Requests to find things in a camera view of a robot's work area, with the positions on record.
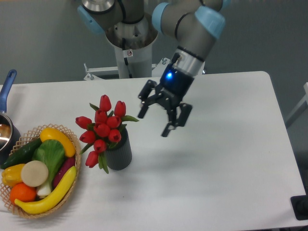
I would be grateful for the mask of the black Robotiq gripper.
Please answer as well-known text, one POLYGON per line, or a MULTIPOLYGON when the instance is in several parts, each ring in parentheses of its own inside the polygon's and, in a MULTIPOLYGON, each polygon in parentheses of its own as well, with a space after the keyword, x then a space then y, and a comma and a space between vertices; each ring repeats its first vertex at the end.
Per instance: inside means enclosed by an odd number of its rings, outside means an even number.
POLYGON ((149 106, 158 104, 167 110, 168 123, 161 136, 167 137, 177 127, 184 127, 192 111, 192 105, 182 103, 182 99, 194 81, 194 77, 177 70, 168 64, 164 70, 159 84, 147 80, 140 91, 141 109, 138 118, 144 118, 149 106))

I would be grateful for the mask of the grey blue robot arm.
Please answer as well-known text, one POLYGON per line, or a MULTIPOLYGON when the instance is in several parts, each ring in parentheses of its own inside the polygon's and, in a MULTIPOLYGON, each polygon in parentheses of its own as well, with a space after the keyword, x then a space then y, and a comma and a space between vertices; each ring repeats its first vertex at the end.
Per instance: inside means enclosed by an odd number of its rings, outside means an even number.
POLYGON ((142 0, 84 0, 77 12, 91 32, 105 34, 113 45, 120 78, 151 76, 152 45, 158 34, 178 42, 159 83, 149 80, 139 93, 138 117, 143 118, 150 105, 161 105, 168 115, 162 132, 167 137, 186 124, 192 106, 183 97, 225 27, 220 11, 228 4, 227 0, 162 2, 147 14, 142 0))

